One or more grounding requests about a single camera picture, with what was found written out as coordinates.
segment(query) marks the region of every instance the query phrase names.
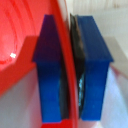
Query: red object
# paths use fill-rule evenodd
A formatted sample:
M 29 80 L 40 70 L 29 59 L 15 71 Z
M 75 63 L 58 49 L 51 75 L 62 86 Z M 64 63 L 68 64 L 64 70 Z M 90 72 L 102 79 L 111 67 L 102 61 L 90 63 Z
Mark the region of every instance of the red object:
M 30 44 L 24 43 L 23 45 L 24 39 L 26 36 L 39 35 L 44 15 L 53 14 L 58 27 L 68 76 L 71 119 L 63 120 L 60 124 L 43 124 L 42 127 L 77 128 L 78 97 L 73 55 L 68 30 L 57 0 L 1 0 L 0 14 L 2 17 L 0 19 L 2 26 L 0 30 L 0 70 L 2 70 L 0 72 L 0 78 L 2 78 L 0 95 L 35 67 L 31 60 L 37 38 L 29 38 L 29 41 L 26 42 L 30 42 Z

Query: blue block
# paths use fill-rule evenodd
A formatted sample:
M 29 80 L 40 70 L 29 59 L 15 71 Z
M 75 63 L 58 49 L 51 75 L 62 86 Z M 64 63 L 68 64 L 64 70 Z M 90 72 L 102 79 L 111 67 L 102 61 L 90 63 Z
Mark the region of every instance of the blue block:
M 54 17 L 45 15 L 33 61 L 37 64 L 43 123 L 61 122 L 61 47 Z
M 85 93 L 81 118 L 101 119 L 109 63 L 113 58 L 92 16 L 76 16 L 85 54 Z

